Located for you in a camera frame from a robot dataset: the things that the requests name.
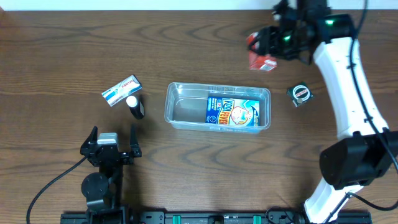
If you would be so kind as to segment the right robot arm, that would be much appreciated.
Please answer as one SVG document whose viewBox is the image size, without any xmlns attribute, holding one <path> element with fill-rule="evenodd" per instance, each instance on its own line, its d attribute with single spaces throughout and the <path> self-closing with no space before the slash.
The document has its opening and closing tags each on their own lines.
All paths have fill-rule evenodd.
<svg viewBox="0 0 398 224">
<path fill-rule="evenodd" d="M 397 166 L 397 133 L 380 114 L 361 63 L 362 23 L 334 14 L 326 1 L 286 0 L 273 7 L 277 26 L 265 27 L 248 45 L 257 55 L 295 60 L 308 52 L 325 81 L 336 120 L 337 142 L 320 154 L 322 179 L 295 223 L 370 223 L 344 205 Z"/>
</svg>

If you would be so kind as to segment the red Panadol sachet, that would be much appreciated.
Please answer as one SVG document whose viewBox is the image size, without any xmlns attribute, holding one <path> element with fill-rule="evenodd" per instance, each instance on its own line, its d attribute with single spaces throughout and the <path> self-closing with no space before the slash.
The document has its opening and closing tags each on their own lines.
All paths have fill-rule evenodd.
<svg viewBox="0 0 398 224">
<path fill-rule="evenodd" d="M 269 54 L 259 55 L 255 53 L 254 50 L 257 50 L 259 48 L 259 43 L 258 42 L 256 42 L 255 44 L 251 43 L 256 39 L 257 36 L 258 32 L 253 32 L 246 39 L 249 48 L 249 53 L 248 53 L 249 69 L 269 72 L 277 67 L 277 60 L 274 57 L 271 57 Z"/>
</svg>

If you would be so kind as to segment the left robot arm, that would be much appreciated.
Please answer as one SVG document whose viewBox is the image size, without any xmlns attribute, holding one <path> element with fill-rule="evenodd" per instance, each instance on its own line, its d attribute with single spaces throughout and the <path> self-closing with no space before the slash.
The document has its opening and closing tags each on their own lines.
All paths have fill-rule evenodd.
<svg viewBox="0 0 398 224">
<path fill-rule="evenodd" d="M 80 154 L 99 169 L 85 177 L 81 192 L 86 198 L 89 223 L 129 223 L 129 207 L 121 205 L 123 167 L 142 156 L 135 127 L 131 127 L 130 150 L 119 151 L 117 133 L 98 134 L 94 127 L 81 145 Z"/>
</svg>

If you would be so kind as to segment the blue Kool Fever box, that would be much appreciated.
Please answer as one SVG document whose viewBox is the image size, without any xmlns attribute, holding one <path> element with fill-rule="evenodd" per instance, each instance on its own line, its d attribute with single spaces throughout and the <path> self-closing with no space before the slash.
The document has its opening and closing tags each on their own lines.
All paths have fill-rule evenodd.
<svg viewBox="0 0 398 224">
<path fill-rule="evenodd" d="M 205 123 L 230 126 L 260 126 L 260 102 L 239 98 L 209 96 Z"/>
</svg>

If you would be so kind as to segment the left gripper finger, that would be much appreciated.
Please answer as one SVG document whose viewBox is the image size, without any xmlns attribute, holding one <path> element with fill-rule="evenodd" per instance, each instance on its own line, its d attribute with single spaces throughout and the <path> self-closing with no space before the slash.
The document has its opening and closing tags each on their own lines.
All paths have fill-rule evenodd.
<svg viewBox="0 0 398 224">
<path fill-rule="evenodd" d="M 89 149 L 94 146 L 98 139 L 98 128 L 96 126 L 93 127 L 91 133 L 86 138 L 84 143 L 81 145 L 81 149 Z"/>
<path fill-rule="evenodd" d="M 139 151 L 139 143 L 137 140 L 136 129 L 135 129 L 134 125 L 131 126 L 129 145 L 130 145 L 131 151 L 134 151 L 134 152 Z"/>
</svg>

